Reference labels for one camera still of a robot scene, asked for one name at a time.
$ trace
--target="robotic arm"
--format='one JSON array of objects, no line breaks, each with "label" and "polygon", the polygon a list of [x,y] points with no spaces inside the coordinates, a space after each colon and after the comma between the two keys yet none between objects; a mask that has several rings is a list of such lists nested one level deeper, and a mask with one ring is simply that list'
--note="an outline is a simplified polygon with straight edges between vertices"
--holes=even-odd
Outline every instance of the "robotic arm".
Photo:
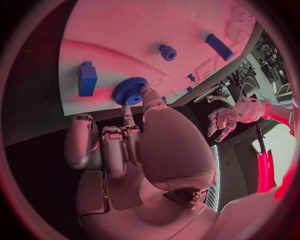
[{"label": "robotic arm", "polygon": [[236,128],[236,122],[251,123],[259,118],[272,118],[285,124],[289,126],[290,134],[295,136],[293,111],[291,109],[272,105],[267,100],[260,101],[250,97],[243,97],[234,106],[218,108],[208,115],[209,127],[207,136],[211,137],[217,130],[223,130],[215,140],[219,143]]}]

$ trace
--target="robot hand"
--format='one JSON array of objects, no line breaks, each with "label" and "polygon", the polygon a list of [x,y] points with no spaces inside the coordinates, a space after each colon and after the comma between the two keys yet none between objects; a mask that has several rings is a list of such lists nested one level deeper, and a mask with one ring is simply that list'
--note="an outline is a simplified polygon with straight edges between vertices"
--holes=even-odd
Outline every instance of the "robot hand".
[{"label": "robot hand", "polygon": [[218,108],[208,115],[207,136],[211,137],[218,129],[223,130],[215,140],[219,143],[236,128],[236,122],[251,123],[259,118],[270,119],[270,107],[271,103],[268,101],[243,97],[235,106]]}]

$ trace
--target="blue gear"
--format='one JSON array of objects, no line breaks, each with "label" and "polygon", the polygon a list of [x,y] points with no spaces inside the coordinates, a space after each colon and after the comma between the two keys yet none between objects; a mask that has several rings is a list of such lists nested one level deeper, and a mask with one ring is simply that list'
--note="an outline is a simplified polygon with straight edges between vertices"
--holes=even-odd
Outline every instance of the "blue gear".
[{"label": "blue gear", "polygon": [[141,88],[149,85],[147,80],[142,77],[131,77],[121,82],[113,91],[113,98],[119,105],[126,104],[133,106],[140,103],[143,98],[141,96]]}]

